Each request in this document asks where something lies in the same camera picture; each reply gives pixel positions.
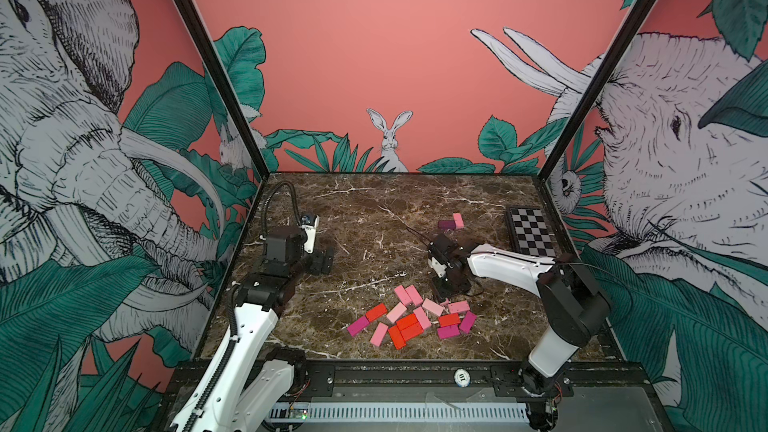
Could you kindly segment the light pink block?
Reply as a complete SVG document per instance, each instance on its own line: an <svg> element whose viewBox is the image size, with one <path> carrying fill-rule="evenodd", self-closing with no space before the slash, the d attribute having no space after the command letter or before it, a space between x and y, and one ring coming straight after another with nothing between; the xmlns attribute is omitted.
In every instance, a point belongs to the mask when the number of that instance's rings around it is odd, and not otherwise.
<svg viewBox="0 0 768 432"><path fill-rule="evenodd" d="M430 313L430 314L432 314L432 315L434 315L436 317L441 316L445 312L445 309L444 309L444 307L441 304L438 304L438 303L436 303L436 302L434 302L434 301L432 301L430 299L425 299L422 302L421 307L426 312L428 312L428 313Z"/></svg>
<svg viewBox="0 0 768 432"><path fill-rule="evenodd" d="M406 312L408 308L401 302L398 302L387 314L386 319L395 324Z"/></svg>

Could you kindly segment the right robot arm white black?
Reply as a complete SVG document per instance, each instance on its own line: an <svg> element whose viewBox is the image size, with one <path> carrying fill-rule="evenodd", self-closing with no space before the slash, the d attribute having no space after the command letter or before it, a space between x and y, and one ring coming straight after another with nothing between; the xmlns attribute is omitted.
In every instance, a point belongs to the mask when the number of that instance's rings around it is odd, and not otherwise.
<svg viewBox="0 0 768 432"><path fill-rule="evenodd" d="M440 301L468 292L472 277L493 279L540 299L548 326L518 372L523 390L533 397L551 393L565 364L599 333L613 308L589 266L569 256L524 255L439 234L428 242L427 258Z"/></svg>

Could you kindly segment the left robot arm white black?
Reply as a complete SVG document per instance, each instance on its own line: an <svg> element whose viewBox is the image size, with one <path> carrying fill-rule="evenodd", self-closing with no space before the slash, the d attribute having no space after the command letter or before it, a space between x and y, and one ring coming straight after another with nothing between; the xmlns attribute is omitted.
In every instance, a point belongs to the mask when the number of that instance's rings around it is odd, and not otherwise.
<svg viewBox="0 0 768 432"><path fill-rule="evenodd" d="M277 351L248 377L302 274L328 272L332 254L315 246L318 225L278 227L265 236L251 273L228 295L229 330L205 373L167 431L256 431L279 399L307 383L305 355Z"/></svg>

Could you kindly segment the pink block right horizontal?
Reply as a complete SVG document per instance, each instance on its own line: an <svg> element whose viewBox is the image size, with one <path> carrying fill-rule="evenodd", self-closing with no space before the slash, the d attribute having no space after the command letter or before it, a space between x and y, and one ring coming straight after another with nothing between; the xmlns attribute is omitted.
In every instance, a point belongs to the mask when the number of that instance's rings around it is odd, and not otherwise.
<svg viewBox="0 0 768 432"><path fill-rule="evenodd" d="M466 300L459 301L459 302L452 302L448 304L448 312L450 314L454 314L454 313L463 314L469 311L470 311L470 305Z"/></svg>

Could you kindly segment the pink block top pair right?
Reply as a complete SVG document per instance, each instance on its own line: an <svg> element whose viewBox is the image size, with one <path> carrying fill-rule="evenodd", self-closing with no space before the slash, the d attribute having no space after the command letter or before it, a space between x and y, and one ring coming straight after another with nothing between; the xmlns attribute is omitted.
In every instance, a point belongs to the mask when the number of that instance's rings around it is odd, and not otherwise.
<svg viewBox="0 0 768 432"><path fill-rule="evenodd" d="M415 307L418 307L423 303L424 299L414 285L408 286L406 292Z"/></svg>

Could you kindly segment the pink block pair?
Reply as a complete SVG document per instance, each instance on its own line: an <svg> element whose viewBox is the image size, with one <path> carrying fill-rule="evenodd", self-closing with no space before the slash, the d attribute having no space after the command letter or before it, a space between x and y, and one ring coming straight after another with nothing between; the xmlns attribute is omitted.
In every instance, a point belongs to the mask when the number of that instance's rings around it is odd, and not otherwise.
<svg viewBox="0 0 768 432"><path fill-rule="evenodd" d="M418 307L423 303L424 299L414 285L408 286L406 292L415 307Z"/></svg>
<svg viewBox="0 0 768 432"><path fill-rule="evenodd" d="M408 305L410 305L412 303L412 299L411 299L409 293L407 292L406 288L403 287L402 285L398 285L394 289L394 293L397 296L399 302L401 304L403 304L404 306L408 306Z"/></svg>

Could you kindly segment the pink block top pair left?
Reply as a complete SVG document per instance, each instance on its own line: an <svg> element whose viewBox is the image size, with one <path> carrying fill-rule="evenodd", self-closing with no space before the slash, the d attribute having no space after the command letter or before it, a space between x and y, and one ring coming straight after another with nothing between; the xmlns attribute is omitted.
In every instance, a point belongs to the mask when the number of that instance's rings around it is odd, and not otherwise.
<svg viewBox="0 0 768 432"><path fill-rule="evenodd" d="M408 306L408 305L410 305L412 303L412 299L411 299L409 293L407 292L406 288L403 287L402 285L398 285L394 289L394 293L397 296L399 302L401 304L403 304L404 306Z"/></svg>

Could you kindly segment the red block right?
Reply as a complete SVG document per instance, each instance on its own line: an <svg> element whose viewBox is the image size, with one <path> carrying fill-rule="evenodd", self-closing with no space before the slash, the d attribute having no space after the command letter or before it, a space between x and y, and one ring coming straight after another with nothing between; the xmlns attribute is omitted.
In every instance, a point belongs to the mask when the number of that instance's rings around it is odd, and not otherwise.
<svg viewBox="0 0 768 432"><path fill-rule="evenodd" d="M438 322L441 328L454 327L461 323L461 317L459 313L450 313L439 316Z"/></svg>

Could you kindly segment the magenta block tilted right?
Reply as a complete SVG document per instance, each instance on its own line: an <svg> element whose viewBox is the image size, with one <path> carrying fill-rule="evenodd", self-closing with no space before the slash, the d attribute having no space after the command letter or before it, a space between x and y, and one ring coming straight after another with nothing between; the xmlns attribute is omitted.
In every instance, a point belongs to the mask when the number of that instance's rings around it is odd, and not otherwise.
<svg viewBox="0 0 768 432"><path fill-rule="evenodd" d="M459 324L460 333L469 334L474 324L476 323L476 320L477 320L477 316L474 313L470 311L466 312Z"/></svg>

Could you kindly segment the pink block beside red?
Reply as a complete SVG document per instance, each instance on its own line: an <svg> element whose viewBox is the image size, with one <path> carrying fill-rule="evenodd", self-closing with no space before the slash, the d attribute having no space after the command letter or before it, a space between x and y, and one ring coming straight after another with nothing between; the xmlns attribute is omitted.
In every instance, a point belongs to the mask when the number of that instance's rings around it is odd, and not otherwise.
<svg viewBox="0 0 768 432"><path fill-rule="evenodd" d="M420 327L423 330L427 330L431 327L431 321L422 307L417 307L413 311L413 315L416 317Z"/></svg>

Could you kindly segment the magenta block lower right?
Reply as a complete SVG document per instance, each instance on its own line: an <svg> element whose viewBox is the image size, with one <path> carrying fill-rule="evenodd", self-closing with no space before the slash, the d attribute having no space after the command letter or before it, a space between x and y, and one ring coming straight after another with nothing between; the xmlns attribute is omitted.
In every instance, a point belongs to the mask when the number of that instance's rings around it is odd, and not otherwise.
<svg viewBox="0 0 768 432"><path fill-rule="evenodd" d="M437 329L437 335L440 340L446 340L449 338L460 336L461 332L460 332L459 326L454 324L454 325L439 327Z"/></svg>

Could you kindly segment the black white checkerboard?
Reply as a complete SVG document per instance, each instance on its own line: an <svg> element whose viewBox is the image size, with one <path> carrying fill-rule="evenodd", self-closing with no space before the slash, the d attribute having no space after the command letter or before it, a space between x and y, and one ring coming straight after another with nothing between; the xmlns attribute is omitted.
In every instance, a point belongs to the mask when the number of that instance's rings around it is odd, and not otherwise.
<svg viewBox="0 0 768 432"><path fill-rule="evenodd" d="M550 258L556 256L555 242L539 208L510 206L505 210L504 218L513 252Z"/></svg>

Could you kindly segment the red block large center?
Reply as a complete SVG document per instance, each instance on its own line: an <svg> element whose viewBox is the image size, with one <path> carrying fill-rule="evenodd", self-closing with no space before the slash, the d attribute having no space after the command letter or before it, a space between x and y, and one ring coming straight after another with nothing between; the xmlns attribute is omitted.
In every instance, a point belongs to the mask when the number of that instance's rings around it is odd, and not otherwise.
<svg viewBox="0 0 768 432"><path fill-rule="evenodd" d="M399 319L396 322L396 327L405 342L410 341L424 332L424 328L415 313Z"/></svg>

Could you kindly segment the red block upper left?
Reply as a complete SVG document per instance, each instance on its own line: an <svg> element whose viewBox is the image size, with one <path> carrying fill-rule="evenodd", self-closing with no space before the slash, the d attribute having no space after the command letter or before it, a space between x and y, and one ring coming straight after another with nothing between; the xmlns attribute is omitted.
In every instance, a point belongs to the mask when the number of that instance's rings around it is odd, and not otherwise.
<svg viewBox="0 0 768 432"><path fill-rule="evenodd" d="M369 323L375 322L380 317L386 315L388 313L388 308L384 303L380 303L376 305L375 307L371 308L365 313L365 318L368 320Z"/></svg>

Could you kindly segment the red block bottom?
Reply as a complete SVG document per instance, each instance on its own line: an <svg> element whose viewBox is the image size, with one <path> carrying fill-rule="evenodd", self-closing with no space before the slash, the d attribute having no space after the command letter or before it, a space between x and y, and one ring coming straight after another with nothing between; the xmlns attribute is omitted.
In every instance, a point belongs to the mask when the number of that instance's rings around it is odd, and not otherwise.
<svg viewBox="0 0 768 432"><path fill-rule="evenodd" d="M402 332L399 327L394 325L388 329L388 335L396 350L400 350L406 346L406 341L403 338Z"/></svg>

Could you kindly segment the magenta block far left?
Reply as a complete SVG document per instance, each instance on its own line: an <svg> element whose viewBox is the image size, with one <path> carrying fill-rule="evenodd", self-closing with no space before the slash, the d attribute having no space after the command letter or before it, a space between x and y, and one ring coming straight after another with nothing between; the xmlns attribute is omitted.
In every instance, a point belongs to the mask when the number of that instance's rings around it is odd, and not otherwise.
<svg viewBox="0 0 768 432"><path fill-rule="evenodd" d="M359 334L361 331L363 331L369 324L370 324L370 321L368 320L368 318L366 316L361 316L347 327L347 332L352 337L354 337L357 334Z"/></svg>

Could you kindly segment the black front rail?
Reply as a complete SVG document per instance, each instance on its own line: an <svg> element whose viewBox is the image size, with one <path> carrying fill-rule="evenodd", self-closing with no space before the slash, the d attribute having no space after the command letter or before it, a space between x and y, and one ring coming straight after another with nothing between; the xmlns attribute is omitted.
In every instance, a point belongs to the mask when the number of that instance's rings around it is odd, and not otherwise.
<svg viewBox="0 0 768 432"><path fill-rule="evenodd" d="M363 392L460 391L454 374L469 373L468 391L489 389L494 398L515 398L530 402L537 398L523 389L517 361L431 361L431 360L331 360L308 359L304 362L306 389L303 401L315 398L341 398L350 390ZM651 390L650 380L637 363L598 361L568 362L548 398L573 397L593 389Z"/></svg>

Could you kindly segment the black left frame post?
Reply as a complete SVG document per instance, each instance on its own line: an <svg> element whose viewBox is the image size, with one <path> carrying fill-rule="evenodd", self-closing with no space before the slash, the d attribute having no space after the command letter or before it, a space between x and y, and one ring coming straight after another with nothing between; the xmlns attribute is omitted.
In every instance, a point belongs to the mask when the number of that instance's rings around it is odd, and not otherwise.
<svg viewBox="0 0 768 432"><path fill-rule="evenodd" d="M173 0L184 25L194 42L197 52L213 81L214 88L220 95L224 106L233 120L248 155L255 166L256 175L262 181L270 176L270 171L252 135L252 129L246 121L234 87L225 71L213 40L207 30L200 11L194 0Z"/></svg>

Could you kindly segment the black frame post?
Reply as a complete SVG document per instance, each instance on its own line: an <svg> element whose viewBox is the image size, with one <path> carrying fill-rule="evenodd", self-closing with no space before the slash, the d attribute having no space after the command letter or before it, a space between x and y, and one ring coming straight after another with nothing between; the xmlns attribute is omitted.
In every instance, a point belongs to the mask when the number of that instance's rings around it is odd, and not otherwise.
<svg viewBox="0 0 768 432"><path fill-rule="evenodd" d="M220 95L224 106L233 120L248 155L255 166L256 175L262 181L270 176L270 171L252 135L252 129L246 121L234 87L225 71L213 40L207 30L200 11L194 0L173 0L184 25L194 42L197 52L213 81L214 88Z"/></svg>
<svg viewBox="0 0 768 432"><path fill-rule="evenodd" d="M612 40L610 47L607 49L603 60L598 66L586 91L582 94L570 119L566 123L552 153L547 158L544 166L540 169L537 175L537 179L540 182L547 180L555 170L558 160L565 153L567 146L575 136L580 125L595 106L599 94L603 91L613 71L623 60L631 42L647 19L656 2L657 0L633 0L621 27Z"/></svg>

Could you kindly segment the black right frame post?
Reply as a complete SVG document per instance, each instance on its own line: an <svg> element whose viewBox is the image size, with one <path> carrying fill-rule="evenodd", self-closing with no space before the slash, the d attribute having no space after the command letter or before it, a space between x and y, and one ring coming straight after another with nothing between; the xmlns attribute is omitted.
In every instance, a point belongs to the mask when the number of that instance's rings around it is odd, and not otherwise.
<svg viewBox="0 0 768 432"><path fill-rule="evenodd" d="M595 106L599 94L603 91L613 71L623 60L631 42L647 19L656 2L657 0L633 0L621 27L612 40L610 47L607 49L603 60L598 66L586 91L582 94L570 119L566 123L552 153L547 158L544 166L540 169L537 175L537 179L540 182L547 180L555 170L558 160L565 153L567 146L575 136L580 125Z"/></svg>

